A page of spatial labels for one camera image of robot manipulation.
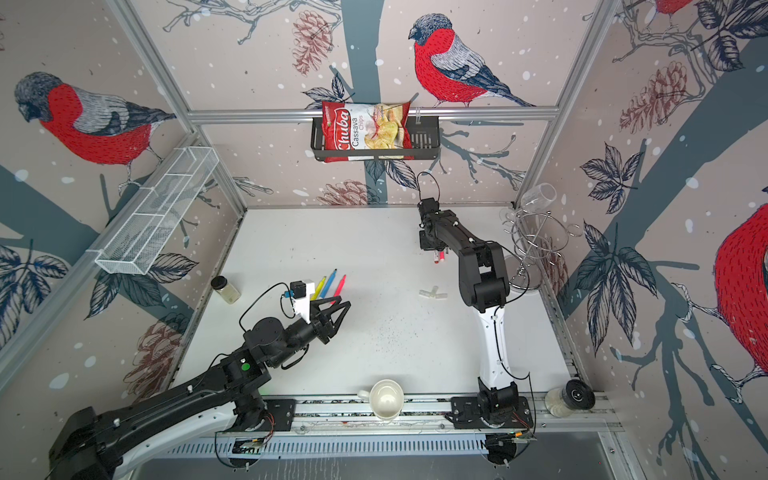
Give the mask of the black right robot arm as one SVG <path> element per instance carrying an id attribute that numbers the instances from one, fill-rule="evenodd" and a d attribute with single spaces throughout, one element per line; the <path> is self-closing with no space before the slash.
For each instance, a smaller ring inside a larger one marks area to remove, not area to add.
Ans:
<path id="1" fill-rule="evenodd" d="M 458 260 L 458 287 L 463 303 L 474 310 L 483 340 L 477 401 L 481 417 L 502 424 L 520 405 L 515 377 L 507 364 L 505 305 L 510 294 L 504 250 L 480 239 L 435 198 L 419 201 L 419 243 L 424 251 L 452 251 Z"/>

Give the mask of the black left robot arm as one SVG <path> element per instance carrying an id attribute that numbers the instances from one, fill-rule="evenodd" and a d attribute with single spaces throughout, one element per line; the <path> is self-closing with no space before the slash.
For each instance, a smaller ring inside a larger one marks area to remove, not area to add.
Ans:
<path id="1" fill-rule="evenodd" d="M 274 369 L 297 364 L 318 339 L 328 343 L 351 304 L 340 297 L 308 302 L 308 316 L 289 326 L 265 317 L 243 344 L 218 355 L 198 376 L 135 405 L 72 414 L 49 451 L 50 479 L 113 479 L 189 440 L 227 430 L 274 430 L 260 388 Z"/>

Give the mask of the pink highlighter pen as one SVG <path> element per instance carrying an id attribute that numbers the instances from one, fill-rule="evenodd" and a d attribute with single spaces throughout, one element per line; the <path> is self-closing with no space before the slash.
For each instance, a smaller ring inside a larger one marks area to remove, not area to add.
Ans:
<path id="1" fill-rule="evenodd" d="M 346 282 L 346 278 L 347 278 L 346 275 L 342 276 L 341 280 L 339 281 L 339 283 L 338 283 L 338 285 L 337 285 L 337 287 L 335 289 L 335 292 L 334 292 L 334 295 L 333 295 L 334 297 L 339 297 L 341 295 L 341 293 L 343 291 L 343 288 L 344 288 L 344 285 L 345 285 L 345 282 Z"/>

